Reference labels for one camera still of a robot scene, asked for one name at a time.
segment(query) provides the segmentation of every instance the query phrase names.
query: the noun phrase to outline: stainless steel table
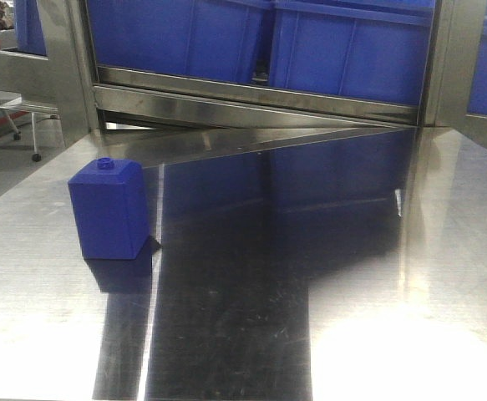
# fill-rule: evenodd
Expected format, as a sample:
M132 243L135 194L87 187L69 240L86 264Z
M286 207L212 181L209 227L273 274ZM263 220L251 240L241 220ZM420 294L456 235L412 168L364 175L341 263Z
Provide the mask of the stainless steel table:
M67 180L141 162L81 257ZM86 137L0 198L0 398L487 400L487 151L448 129Z

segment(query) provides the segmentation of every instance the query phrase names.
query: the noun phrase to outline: metal rack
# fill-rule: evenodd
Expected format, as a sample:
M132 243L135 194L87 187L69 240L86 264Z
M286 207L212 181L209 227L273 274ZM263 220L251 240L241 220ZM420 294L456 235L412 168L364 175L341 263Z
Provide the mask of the metal rack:
M156 126L449 126L487 147L487 116L467 113L486 0L438 0L420 107L226 84L98 65L84 0L38 0L47 58L0 51L0 89L58 109L65 141L107 121Z

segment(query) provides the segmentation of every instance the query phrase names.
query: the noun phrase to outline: chair leg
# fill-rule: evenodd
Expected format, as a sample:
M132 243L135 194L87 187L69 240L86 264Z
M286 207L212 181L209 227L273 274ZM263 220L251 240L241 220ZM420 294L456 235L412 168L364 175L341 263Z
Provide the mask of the chair leg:
M35 113L32 113L32 132L33 132L33 161L41 161L42 157L39 154L39 147L37 145L37 121L35 119Z
M20 130L17 128L17 126L15 125L15 123L13 123L13 120L9 116L9 113L6 110L2 110L2 114L6 118L6 120L9 123L9 126L11 127L11 129L14 132L13 139L14 140L20 140Z

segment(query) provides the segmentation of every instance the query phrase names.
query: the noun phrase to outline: brushed steel surface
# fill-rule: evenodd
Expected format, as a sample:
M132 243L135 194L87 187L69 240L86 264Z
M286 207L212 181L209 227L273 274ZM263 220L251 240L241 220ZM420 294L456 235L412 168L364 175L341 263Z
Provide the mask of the brushed steel surface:
M131 69L100 66L99 77L103 84L190 94L212 99L284 109L299 109L358 119L374 119L384 123L416 125L418 117L418 108L413 106L175 77Z
M25 99L56 103L54 79L48 58L0 50L0 90L21 94Z
M388 147L378 138L412 135L283 131L88 136L2 196L0 398L279 399L287 394L279 383L297 399L315 401L487 399L487 151L457 131L427 129L392 197L303 207L264 221L252 202L213 214L178 212L175 188L184 181L175 174L199 166L184 161L206 166L212 156L233 154L240 155L225 161L245 160L254 150L260 159L290 145L300 145L294 155L312 155L305 152L337 139L341 163L371 171L371 163L387 165ZM375 144L367 154L357 145L365 139ZM347 149L359 152L357 159ZM106 155L145 167L162 249L145 249L132 264L88 265L79 249L66 182ZM309 158L300 169L311 174L321 164ZM394 180L398 172L388 173ZM313 188L311 180L300 185ZM338 190L349 190L349 181L344 185ZM236 314L216 317L214 306ZM278 330L283 324L287 330ZM225 331L231 327L244 331ZM190 362L180 367L171 353ZM213 364L194 365L194 355L210 355ZM199 382L208 373L203 366L226 376ZM278 372L278 382L270 372ZM185 380L177 382L180 376ZM241 386L222 388L224 378ZM252 387L251 378L271 385L270 395L253 397L263 388ZM195 387L211 391L182 393Z
M67 146L99 132L78 1L37 0L63 137Z
M142 115L167 124L174 122L227 128L399 126L109 85L95 85L94 97L99 109Z

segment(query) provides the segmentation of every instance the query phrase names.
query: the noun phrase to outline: gray floor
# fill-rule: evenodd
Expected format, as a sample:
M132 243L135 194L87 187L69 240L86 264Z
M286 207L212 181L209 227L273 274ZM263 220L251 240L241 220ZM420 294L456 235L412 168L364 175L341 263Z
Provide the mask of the gray floor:
M27 115L15 121L22 132L19 141L13 140L12 132L0 128L0 196L64 150L59 120L41 116L37 129L39 153L43 159L33 162L32 125L29 120Z

